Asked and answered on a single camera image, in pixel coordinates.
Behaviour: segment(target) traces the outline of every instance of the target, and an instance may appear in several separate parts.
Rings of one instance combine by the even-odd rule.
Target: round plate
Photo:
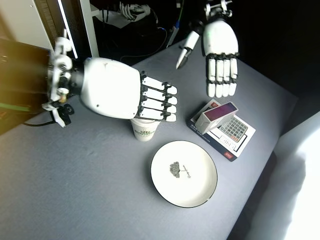
[[[184,208],[204,204],[217,186],[217,169],[209,154],[189,141],[173,141],[153,157],[151,177],[168,202]]]

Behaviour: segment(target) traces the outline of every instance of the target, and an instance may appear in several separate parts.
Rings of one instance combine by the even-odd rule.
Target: calculator keypad
[[[221,125],[219,129],[237,143],[244,136],[248,127],[235,117],[232,117],[229,122]]]

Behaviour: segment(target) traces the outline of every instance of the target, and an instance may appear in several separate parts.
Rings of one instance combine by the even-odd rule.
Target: plate rim
[[[210,196],[206,201],[204,201],[203,203],[201,203],[201,204],[199,204],[199,205],[196,205],[196,206],[180,206],[180,205],[174,204],[173,202],[170,202],[168,199],[166,199],[164,196],[162,196],[162,194],[159,192],[159,190],[157,189],[157,187],[156,187],[156,185],[155,185],[155,181],[154,181],[154,179],[153,179],[153,177],[152,177],[152,164],[153,164],[153,162],[154,162],[155,156],[156,156],[156,154],[158,153],[158,151],[159,151],[162,147],[164,147],[164,146],[167,145],[167,144],[174,143],[174,142],[187,142],[187,143],[191,143],[191,144],[194,144],[194,145],[198,146],[199,148],[203,149],[203,150],[208,154],[208,156],[211,158],[211,160],[212,160],[212,162],[213,162],[213,165],[214,165],[214,168],[215,168],[215,173],[216,173],[216,183],[215,183],[215,186],[214,186],[214,190],[213,190],[211,196]],[[152,158],[151,165],[150,165],[150,175],[151,175],[151,180],[152,180],[153,186],[155,187],[156,191],[160,194],[160,196],[161,196],[164,200],[166,200],[168,203],[170,203],[170,204],[172,204],[172,205],[174,205],[174,206],[177,206],[177,207],[179,207],[179,208],[184,208],[184,209],[196,208],[196,207],[199,207],[199,206],[205,204],[206,202],[208,202],[209,199],[211,199],[211,197],[214,195],[214,193],[215,193],[215,191],[216,191],[216,189],[217,189],[217,185],[218,185],[218,171],[217,171],[217,167],[216,167],[216,164],[215,164],[214,160],[213,160],[212,157],[210,156],[210,154],[209,154],[203,147],[199,146],[198,144],[195,144],[194,142],[191,142],[191,141],[185,141],[185,140],[170,141],[170,142],[162,145],[162,146],[156,151],[156,153],[154,154],[154,156],[153,156],[153,158]]]

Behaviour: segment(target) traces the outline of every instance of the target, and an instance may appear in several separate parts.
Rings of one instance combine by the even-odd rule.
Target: white paper cup
[[[130,119],[130,121],[136,139],[138,139],[141,142],[147,142],[150,139],[152,139],[152,137],[155,134],[155,131],[157,130],[158,125],[160,124],[160,121],[145,120],[138,118]]]

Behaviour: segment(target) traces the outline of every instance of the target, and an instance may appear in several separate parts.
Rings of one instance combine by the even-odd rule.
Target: gray table
[[[205,59],[196,47],[175,70],[174,45],[135,67],[178,88],[177,122],[161,123],[149,142],[135,139],[128,120],[95,114],[75,97],[72,124],[20,125],[0,136],[0,239],[2,240],[224,240],[258,180],[296,98],[239,62],[238,115],[256,132],[234,162],[193,133],[186,120],[210,100]],[[44,113],[30,123],[48,121]],[[195,208],[164,200],[150,174],[156,151],[176,140],[193,142],[212,157],[218,183]]]

